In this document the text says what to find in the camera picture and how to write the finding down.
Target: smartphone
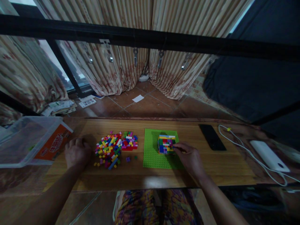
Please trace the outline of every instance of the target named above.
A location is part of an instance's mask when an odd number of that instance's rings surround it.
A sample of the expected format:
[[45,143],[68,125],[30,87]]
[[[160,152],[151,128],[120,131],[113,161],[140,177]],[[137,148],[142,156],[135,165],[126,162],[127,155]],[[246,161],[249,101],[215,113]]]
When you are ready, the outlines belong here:
[[212,125],[199,124],[199,127],[212,150],[226,151],[225,146],[223,145],[221,139],[215,132],[215,129],[212,127]]

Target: wooden table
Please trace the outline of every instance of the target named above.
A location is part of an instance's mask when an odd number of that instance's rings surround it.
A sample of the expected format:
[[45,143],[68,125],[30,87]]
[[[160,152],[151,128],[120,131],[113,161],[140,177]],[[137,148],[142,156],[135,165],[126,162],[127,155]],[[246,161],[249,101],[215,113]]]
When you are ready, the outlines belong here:
[[[217,123],[202,122],[212,125],[217,131]],[[92,154],[92,159],[77,181],[73,190],[135,190],[149,188],[182,188],[197,187],[185,170],[143,168],[143,147],[145,128],[176,130],[179,140],[185,141],[199,149],[206,172],[218,186],[255,185],[254,173],[244,161],[236,147],[220,136],[227,151],[219,152],[210,149],[199,126],[199,122],[153,121],[153,120],[113,120],[86,118],[78,121],[72,137],[84,137],[94,147],[99,140],[119,131],[132,131],[138,136],[139,147],[132,152],[122,152],[121,164],[112,170],[94,167],[99,158]],[[66,171],[64,154],[60,154],[45,176],[47,190]]]

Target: striped curtain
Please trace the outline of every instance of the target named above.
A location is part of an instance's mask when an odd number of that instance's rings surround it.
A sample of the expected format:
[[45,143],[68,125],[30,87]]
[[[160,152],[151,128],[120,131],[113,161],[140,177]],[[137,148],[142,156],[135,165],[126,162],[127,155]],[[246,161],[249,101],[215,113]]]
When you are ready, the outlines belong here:
[[[0,13],[18,15],[8,0]],[[0,35],[0,90],[40,113],[50,102],[68,99],[65,87],[37,40]],[[21,114],[1,104],[0,125],[13,123]]]
[[[226,37],[251,0],[154,0],[152,29]],[[165,96],[179,100],[201,73],[210,55],[166,51],[158,68],[159,50],[150,50],[151,83]],[[188,66],[181,66],[187,57]]]
[[[38,0],[36,4],[48,19],[151,29],[150,0]],[[135,67],[131,47],[110,46],[113,62],[109,62],[104,45],[67,41],[63,44],[98,95],[121,94],[131,90],[148,62],[148,49],[138,49]]]
[[[252,0],[35,0],[48,19],[94,23],[156,31],[226,37]],[[64,42],[99,95],[132,89],[142,73],[165,96],[180,99],[205,67],[210,55],[166,51],[158,68],[159,51],[111,46],[113,62],[103,45]],[[188,66],[181,66],[187,59]]]

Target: white power bank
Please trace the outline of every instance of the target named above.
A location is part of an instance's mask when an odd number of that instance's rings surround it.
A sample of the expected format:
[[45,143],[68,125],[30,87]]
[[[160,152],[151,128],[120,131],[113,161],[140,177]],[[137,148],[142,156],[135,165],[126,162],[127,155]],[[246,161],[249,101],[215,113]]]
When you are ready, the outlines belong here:
[[290,172],[289,168],[281,161],[280,158],[270,149],[270,147],[262,141],[250,141],[250,144],[265,161],[267,166],[276,171]]

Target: clear plastic container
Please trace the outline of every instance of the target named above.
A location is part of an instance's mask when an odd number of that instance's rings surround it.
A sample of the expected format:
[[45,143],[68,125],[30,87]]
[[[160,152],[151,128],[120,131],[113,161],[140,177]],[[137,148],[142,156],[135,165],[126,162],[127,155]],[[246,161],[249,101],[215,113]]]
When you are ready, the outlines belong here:
[[8,136],[5,138],[3,138],[4,135],[0,136],[2,138],[0,140],[0,168],[51,165],[52,160],[34,159],[34,157],[48,140],[54,137],[60,125],[63,125],[67,132],[73,132],[63,122],[62,117],[25,116],[20,118],[7,129]]

